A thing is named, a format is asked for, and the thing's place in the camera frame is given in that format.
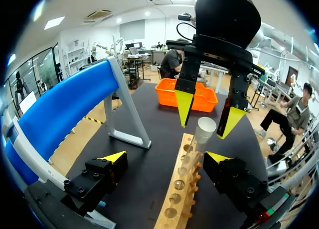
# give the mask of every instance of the person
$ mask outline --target person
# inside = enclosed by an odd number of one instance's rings
[[[188,42],[186,39],[179,38],[177,41]],[[160,76],[162,78],[175,78],[180,73],[183,65],[183,50],[172,49],[167,52],[160,64]]]
[[[283,154],[288,151],[294,144],[296,135],[301,135],[307,128],[310,111],[308,108],[308,101],[313,93],[313,88],[309,83],[304,84],[304,91],[302,97],[294,97],[289,102],[281,102],[281,108],[289,108],[290,111],[287,116],[271,109],[266,115],[263,122],[260,124],[262,129],[254,130],[256,135],[264,139],[266,132],[272,122],[275,122],[281,126],[283,133],[286,136],[286,141],[281,148],[273,155],[269,155],[269,159],[272,163],[275,163],[282,159]]]

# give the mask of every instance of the black pants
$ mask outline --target black pants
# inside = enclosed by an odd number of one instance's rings
[[[267,131],[269,125],[274,122],[279,124],[283,128],[283,133],[286,136],[285,143],[281,146],[276,154],[284,154],[287,152],[294,144],[295,135],[291,133],[291,126],[289,126],[288,119],[281,113],[271,109],[260,126]]]

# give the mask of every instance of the yellow tab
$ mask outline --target yellow tab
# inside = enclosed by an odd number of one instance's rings
[[[216,154],[216,153],[211,153],[211,152],[206,152],[209,156],[212,157],[212,159],[214,159],[218,164],[221,162],[221,161],[224,161],[225,159],[231,159],[231,158],[227,158],[225,156],[221,156],[219,154]]]
[[[113,164],[113,163],[115,163],[115,162],[118,160],[118,158],[119,158],[120,156],[122,156],[124,153],[126,153],[126,151],[122,151],[122,152],[119,152],[119,153],[115,153],[115,154],[112,154],[112,155],[108,155],[108,156],[106,156],[106,157],[99,158],[99,159],[106,159],[106,160],[108,160],[108,161],[111,161],[112,164]]]
[[[180,123],[184,128],[188,113],[191,110],[191,102],[193,100],[194,95],[179,90],[175,90],[175,95],[177,99]]]
[[[217,136],[220,139],[225,139],[227,135],[230,133],[230,131],[233,130],[233,128],[237,125],[237,123],[245,114],[246,112],[241,109],[230,107],[224,134],[222,136],[221,135],[217,135]]]

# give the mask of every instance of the black hair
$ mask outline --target black hair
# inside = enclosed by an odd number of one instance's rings
[[[307,90],[310,95],[312,95],[313,93],[313,88],[311,87],[309,83],[304,84],[304,90]]]

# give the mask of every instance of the ceiling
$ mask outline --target ceiling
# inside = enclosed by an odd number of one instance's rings
[[[292,7],[284,0],[252,0],[258,9],[262,21],[270,24],[288,35],[314,49],[310,37],[305,33],[305,24],[302,17],[293,12]],[[93,24],[93,27],[110,27],[117,25],[116,19],[122,18],[121,23],[143,18],[172,17],[183,12],[194,14],[194,0],[188,2],[172,2],[170,0],[46,0],[41,17],[30,21],[21,36],[15,54],[17,59],[11,67],[17,68],[19,59],[33,50],[48,43],[55,44],[58,34],[65,29],[81,27],[87,15],[98,9],[112,11],[112,16],[102,22]],[[44,30],[48,20],[65,16],[59,26]]]

